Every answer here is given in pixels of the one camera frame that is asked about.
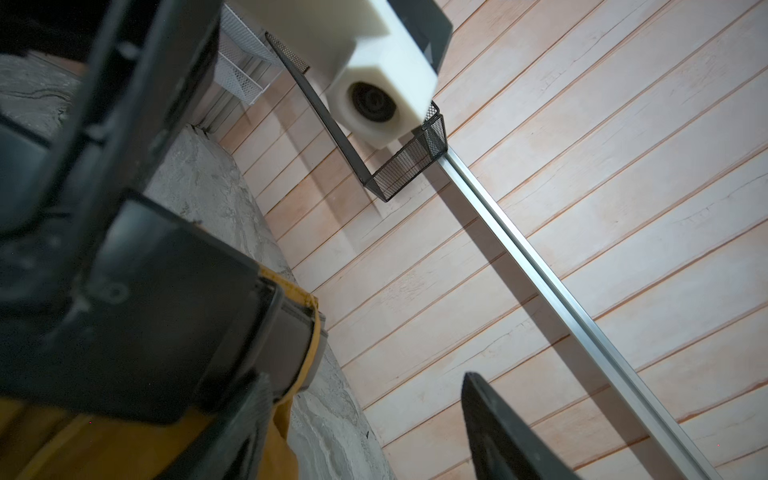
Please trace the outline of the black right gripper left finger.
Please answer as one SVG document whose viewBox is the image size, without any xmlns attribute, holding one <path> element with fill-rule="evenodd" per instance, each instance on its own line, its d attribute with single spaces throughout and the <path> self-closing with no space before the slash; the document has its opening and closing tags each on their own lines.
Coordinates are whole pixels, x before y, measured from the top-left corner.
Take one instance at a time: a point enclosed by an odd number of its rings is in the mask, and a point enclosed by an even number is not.
<svg viewBox="0 0 768 480">
<path fill-rule="evenodd" d="M 253 479 L 266 444 L 273 394 L 267 375 L 250 378 L 160 479 Z"/>
</svg>

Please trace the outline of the black leather belt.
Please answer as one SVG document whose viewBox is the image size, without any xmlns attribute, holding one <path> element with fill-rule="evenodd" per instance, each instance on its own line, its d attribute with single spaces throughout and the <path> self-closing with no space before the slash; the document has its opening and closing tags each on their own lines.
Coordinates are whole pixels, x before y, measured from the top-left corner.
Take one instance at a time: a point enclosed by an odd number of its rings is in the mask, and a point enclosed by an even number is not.
<svg viewBox="0 0 768 480">
<path fill-rule="evenodd" d="M 215 412 L 257 374 L 267 376 L 272 400 L 278 402 L 298 378 L 313 327 L 309 307 L 289 299 L 277 282 L 259 280 L 217 347 L 193 404 Z"/>
</svg>

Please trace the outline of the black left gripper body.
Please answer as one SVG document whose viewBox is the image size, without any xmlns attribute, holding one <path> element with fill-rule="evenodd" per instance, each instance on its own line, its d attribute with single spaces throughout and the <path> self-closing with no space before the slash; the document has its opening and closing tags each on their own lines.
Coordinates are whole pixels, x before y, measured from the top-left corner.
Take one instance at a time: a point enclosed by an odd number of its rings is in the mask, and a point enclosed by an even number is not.
<svg viewBox="0 0 768 480">
<path fill-rule="evenodd" d="M 5 1 L 1 49 L 87 64 L 60 130 L 1 120 L 1 394 L 151 423 L 253 373 L 280 289 L 143 194 L 209 85 L 218 1 Z"/>
</svg>

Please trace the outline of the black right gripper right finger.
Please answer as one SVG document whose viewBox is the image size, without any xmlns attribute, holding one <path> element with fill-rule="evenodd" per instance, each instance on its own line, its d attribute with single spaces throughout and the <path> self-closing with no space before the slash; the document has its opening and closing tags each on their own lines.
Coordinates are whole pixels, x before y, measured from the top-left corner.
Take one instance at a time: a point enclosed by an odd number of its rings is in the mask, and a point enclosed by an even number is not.
<svg viewBox="0 0 768 480">
<path fill-rule="evenodd" d="M 478 373 L 464 375 L 461 407 L 478 479 L 576 479 Z"/>
</svg>

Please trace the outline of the mustard yellow trousers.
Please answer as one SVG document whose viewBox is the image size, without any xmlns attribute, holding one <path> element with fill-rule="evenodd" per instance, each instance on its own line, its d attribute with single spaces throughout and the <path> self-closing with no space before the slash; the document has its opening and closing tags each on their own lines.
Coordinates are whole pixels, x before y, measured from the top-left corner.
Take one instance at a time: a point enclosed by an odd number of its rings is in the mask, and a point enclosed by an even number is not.
<svg viewBox="0 0 768 480">
<path fill-rule="evenodd" d="M 1 391 L 5 479 L 160 479 L 223 407 L 194 396 L 227 329 L 261 279 L 277 282 L 314 318 L 296 381 L 273 401 L 253 479 L 295 479 L 289 444 L 294 397 L 312 381 L 325 345 L 317 299 L 271 270 L 243 292 L 147 291 L 138 305 L 98 303 L 72 322 L 1 333 L 1 382 L 36 380 L 39 392 Z"/>
</svg>

